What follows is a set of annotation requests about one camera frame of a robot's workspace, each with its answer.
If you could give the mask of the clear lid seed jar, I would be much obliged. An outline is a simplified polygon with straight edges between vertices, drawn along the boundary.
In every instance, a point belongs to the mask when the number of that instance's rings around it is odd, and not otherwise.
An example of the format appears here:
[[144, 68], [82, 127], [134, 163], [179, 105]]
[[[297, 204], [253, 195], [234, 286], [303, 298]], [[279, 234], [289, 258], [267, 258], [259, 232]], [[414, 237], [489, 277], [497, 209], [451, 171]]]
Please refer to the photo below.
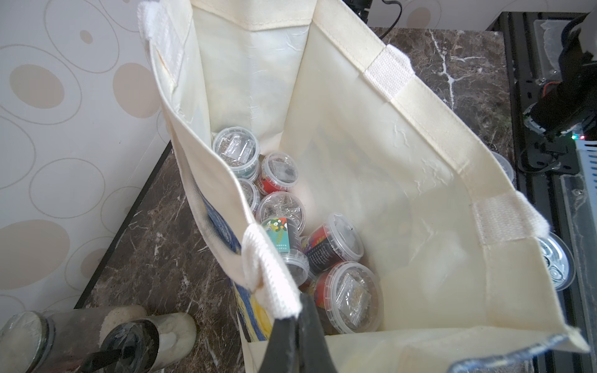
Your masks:
[[273, 192], [265, 196], [257, 207], [256, 220], [259, 223], [268, 218], [288, 218], [295, 222], [298, 233], [306, 227], [306, 208], [298, 197], [284, 191]]

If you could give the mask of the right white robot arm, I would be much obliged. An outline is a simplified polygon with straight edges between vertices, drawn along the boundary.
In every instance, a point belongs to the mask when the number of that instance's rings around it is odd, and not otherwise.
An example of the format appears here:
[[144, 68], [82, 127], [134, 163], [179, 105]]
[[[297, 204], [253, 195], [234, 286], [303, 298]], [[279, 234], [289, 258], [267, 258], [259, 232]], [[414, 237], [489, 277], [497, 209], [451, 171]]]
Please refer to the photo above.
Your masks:
[[547, 138], [578, 124], [596, 126], [596, 11], [570, 21], [560, 42], [561, 81], [525, 115], [525, 124]]

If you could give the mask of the glass spice shaker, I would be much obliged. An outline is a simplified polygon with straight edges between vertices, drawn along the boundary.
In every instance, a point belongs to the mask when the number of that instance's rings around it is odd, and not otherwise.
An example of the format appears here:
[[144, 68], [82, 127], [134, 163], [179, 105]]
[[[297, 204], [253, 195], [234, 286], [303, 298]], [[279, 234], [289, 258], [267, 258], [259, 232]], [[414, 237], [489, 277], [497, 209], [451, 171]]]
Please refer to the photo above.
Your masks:
[[1, 371], [74, 372], [112, 329], [146, 316], [137, 305], [21, 312], [1, 329]]

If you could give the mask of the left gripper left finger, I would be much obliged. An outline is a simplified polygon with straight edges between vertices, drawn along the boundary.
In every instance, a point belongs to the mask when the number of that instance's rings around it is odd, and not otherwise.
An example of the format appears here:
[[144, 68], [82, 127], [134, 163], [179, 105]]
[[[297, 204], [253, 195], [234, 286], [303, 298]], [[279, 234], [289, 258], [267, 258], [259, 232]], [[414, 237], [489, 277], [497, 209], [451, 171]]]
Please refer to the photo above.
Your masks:
[[297, 318], [275, 320], [259, 373], [291, 373], [296, 370]]

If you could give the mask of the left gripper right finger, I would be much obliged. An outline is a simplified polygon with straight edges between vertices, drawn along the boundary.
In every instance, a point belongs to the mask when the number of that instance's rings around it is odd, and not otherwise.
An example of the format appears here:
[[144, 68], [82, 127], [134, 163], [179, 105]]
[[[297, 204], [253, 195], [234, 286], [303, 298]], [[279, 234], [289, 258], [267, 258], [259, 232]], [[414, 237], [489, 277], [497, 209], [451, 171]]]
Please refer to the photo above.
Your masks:
[[298, 372], [337, 372], [312, 297], [301, 293], [298, 319]]

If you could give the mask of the teal label seed jar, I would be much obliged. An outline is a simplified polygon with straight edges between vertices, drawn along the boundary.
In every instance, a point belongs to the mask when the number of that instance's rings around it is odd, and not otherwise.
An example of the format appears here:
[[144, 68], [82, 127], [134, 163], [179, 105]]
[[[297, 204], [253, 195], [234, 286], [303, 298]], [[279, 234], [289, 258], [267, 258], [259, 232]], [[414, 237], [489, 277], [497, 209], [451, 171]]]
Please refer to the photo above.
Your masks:
[[275, 216], [265, 219], [261, 225], [278, 253], [300, 250], [299, 227], [294, 219]]

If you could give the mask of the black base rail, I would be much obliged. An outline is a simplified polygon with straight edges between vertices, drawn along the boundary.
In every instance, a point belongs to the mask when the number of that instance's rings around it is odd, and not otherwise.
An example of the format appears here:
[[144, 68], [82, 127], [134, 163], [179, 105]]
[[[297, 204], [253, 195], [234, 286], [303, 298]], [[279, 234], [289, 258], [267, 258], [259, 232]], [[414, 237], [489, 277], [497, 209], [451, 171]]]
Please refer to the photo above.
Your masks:
[[541, 242], [566, 322], [586, 354], [550, 351], [538, 372], [596, 370], [596, 14], [503, 12], [516, 186], [550, 224]]

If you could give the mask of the seed jar in bag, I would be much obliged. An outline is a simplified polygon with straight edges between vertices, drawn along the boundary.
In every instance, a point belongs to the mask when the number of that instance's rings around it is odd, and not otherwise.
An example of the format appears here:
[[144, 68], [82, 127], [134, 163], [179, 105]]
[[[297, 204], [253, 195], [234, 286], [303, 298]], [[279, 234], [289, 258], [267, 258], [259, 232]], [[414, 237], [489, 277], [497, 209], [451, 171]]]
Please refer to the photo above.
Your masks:
[[303, 252], [289, 250], [287, 253], [281, 254], [281, 259], [289, 269], [289, 273], [297, 286], [303, 285], [309, 279], [309, 261]]
[[379, 281], [368, 267], [347, 261], [315, 277], [312, 296], [326, 335], [376, 332], [383, 316]]
[[257, 178], [261, 147], [257, 137], [244, 127], [227, 127], [217, 133], [212, 150], [240, 179]]

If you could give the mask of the cream canvas tote bag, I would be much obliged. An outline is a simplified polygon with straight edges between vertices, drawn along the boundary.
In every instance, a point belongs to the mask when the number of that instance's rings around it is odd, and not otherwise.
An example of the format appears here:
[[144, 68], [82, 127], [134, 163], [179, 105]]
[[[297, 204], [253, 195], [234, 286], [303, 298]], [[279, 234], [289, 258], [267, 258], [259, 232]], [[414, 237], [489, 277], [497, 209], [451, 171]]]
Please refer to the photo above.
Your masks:
[[248, 372], [302, 306], [212, 147], [233, 126], [297, 161], [308, 227], [343, 214], [379, 278], [379, 329], [324, 338], [332, 370], [461, 372], [589, 351], [548, 274], [545, 218], [343, 2], [144, 1], [138, 28], [194, 220], [239, 290]]

